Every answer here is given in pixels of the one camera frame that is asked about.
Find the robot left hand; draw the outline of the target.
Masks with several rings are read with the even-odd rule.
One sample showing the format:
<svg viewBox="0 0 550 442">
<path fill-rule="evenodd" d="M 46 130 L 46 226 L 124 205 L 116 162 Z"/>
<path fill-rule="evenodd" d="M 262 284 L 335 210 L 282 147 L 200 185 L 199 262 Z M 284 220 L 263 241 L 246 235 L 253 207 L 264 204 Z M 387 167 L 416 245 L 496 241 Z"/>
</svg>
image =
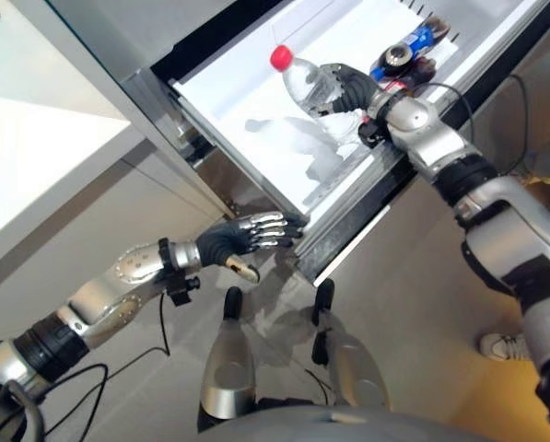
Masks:
<svg viewBox="0 0 550 442">
<path fill-rule="evenodd" d="M 256 251 L 286 249 L 301 239 L 308 221 L 299 215 L 272 211 L 246 215 L 210 227 L 196 241 L 203 267 L 229 268 L 253 284 L 260 282 L 259 271 L 242 259 Z"/>
</svg>

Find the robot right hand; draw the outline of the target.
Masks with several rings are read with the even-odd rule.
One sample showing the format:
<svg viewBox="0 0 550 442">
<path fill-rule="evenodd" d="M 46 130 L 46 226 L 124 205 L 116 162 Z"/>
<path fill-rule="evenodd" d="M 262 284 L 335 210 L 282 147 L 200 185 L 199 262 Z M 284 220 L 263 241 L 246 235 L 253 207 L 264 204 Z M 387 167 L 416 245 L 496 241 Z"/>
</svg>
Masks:
<svg viewBox="0 0 550 442">
<path fill-rule="evenodd" d="M 317 116 L 346 113 L 355 110 L 367 111 L 381 88 L 369 75 L 346 64 L 324 64 L 321 71 L 332 76 L 340 85 L 341 92 L 336 99 L 316 106 Z"/>
</svg>

